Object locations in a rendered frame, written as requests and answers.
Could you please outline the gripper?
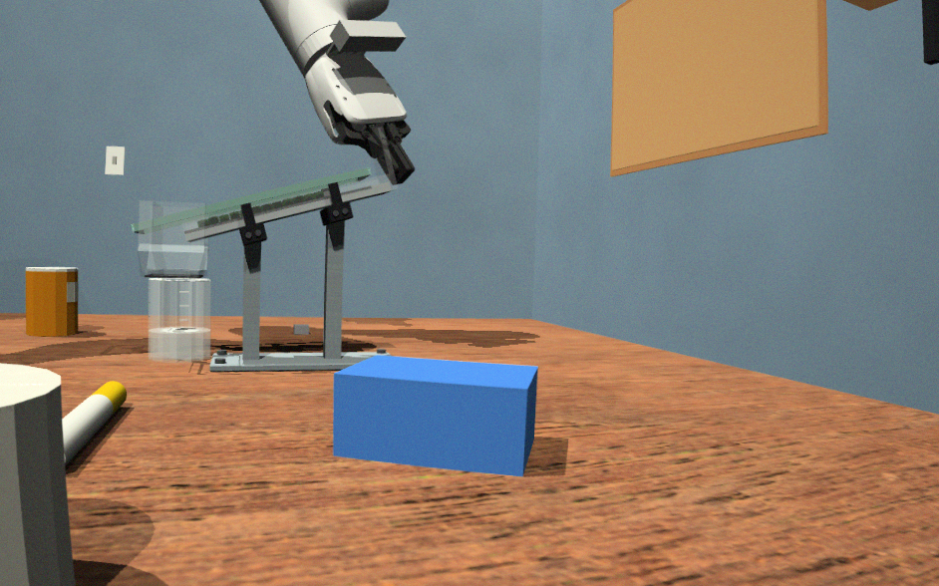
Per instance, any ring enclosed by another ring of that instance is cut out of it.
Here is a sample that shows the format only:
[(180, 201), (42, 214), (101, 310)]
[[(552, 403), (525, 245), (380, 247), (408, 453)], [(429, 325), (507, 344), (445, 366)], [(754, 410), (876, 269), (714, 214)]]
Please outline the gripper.
[(338, 52), (325, 53), (306, 74), (315, 113), (335, 144), (359, 146), (370, 157), (367, 136), (384, 127), (397, 184), (401, 184), (415, 171), (401, 146), (410, 132), (404, 105), (364, 52)]

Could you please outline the blue rectangular block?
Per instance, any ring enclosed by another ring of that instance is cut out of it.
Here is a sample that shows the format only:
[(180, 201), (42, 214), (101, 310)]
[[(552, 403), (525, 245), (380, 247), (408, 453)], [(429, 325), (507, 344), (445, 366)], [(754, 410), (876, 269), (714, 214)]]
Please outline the blue rectangular block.
[(333, 456), (523, 476), (538, 367), (374, 356), (334, 373)]

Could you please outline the grey faceted cylinder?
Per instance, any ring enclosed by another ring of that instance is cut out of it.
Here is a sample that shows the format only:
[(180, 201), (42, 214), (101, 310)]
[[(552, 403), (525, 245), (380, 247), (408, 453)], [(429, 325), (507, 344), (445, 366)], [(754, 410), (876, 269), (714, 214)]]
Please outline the grey faceted cylinder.
[(61, 376), (0, 363), (0, 586), (76, 586)]

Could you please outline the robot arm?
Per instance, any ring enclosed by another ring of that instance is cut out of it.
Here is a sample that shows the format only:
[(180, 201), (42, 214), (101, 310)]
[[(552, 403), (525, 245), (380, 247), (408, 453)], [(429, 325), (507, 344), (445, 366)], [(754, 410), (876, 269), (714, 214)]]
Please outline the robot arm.
[(396, 52), (406, 39), (397, 22), (369, 21), (389, 0), (259, 1), (304, 79), (325, 53)]

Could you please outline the white cylinder with yellow cap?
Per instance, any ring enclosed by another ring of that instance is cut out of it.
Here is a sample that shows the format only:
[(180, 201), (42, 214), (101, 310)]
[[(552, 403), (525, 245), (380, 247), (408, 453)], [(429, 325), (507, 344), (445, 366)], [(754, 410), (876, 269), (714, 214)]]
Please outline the white cylinder with yellow cap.
[(65, 465), (126, 401), (126, 388), (107, 382), (63, 418)]

